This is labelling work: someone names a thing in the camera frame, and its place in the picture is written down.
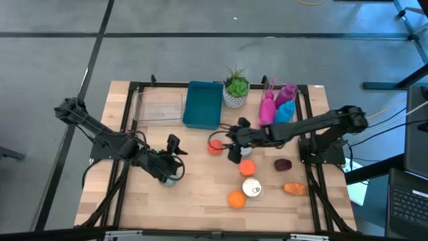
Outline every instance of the wooden table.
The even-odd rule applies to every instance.
[[[102,122],[115,131],[119,131],[120,128],[129,84],[130,82],[113,81],[107,96]],[[324,87],[308,86],[308,89],[313,115],[325,113],[328,110],[328,103]],[[144,92],[166,91],[182,92],[183,102],[185,101],[186,88],[144,88]],[[239,109],[230,109],[223,105],[221,122],[235,124],[239,117],[244,116],[251,122],[252,128],[257,128],[261,93],[262,90],[250,90],[246,104]],[[302,96],[300,99],[306,118],[304,99]],[[262,184],[262,193],[256,198],[247,198],[246,206],[242,210],[234,210],[227,204],[227,195],[234,189],[240,189],[245,178],[240,175],[238,165],[227,159],[227,152],[220,156],[208,154],[207,138],[212,131],[188,129],[183,124],[175,127],[139,125],[137,129],[146,134],[148,144],[154,149],[165,149],[170,133],[178,136],[181,139],[180,148],[189,153],[181,156],[186,165],[186,175],[176,185],[165,187],[141,168],[132,167],[126,184],[119,228],[314,231],[308,194],[295,196],[283,190],[283,185],[287,182],[307,185],[304,165],[300,163],[298,154],[297,137],[282,149],[253,150],[250,158],[257,165],[254,176]],[[222,135],[216,138],[228,141]],[[292,169],[277,172],[274,169],[274,161],[279,158],[289,159],[293,163]],[[88,172],[76,224],[84,222],[104,198],[111,167],[111,160],[105,160]],[[323,167],[329,200],[346,223],[356,229],[343,172],[334,165]],[[115,203],[114,200],[110,207],[108,224],[112,223]],[[319,199],[317,204],[321,226],[326,229],[324,210]]]

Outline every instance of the teal plastic tray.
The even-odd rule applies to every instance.
[[[186,127],[206,130],[219,128],[223,85],[190,81],[183,123]]]

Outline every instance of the green succulent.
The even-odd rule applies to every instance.
[[[226,78],[225,87],[226,91],[234,97],[246,96],[248,94],[248,81],[242,72],[245,69],[237,70],[235,66],[235,71],[227,68],[230,73],[230,77]]]

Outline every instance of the white can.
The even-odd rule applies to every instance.
[[[242,190],[248,197],[257,197],[261,193],[260,182],[254,177],[248,177],[242,183]]]

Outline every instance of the white plant pot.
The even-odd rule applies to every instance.
[[[247,96],[234,97],[226,91],[226,88],[223,86],[223,102],[229,108],[240,108],[247,101]]]

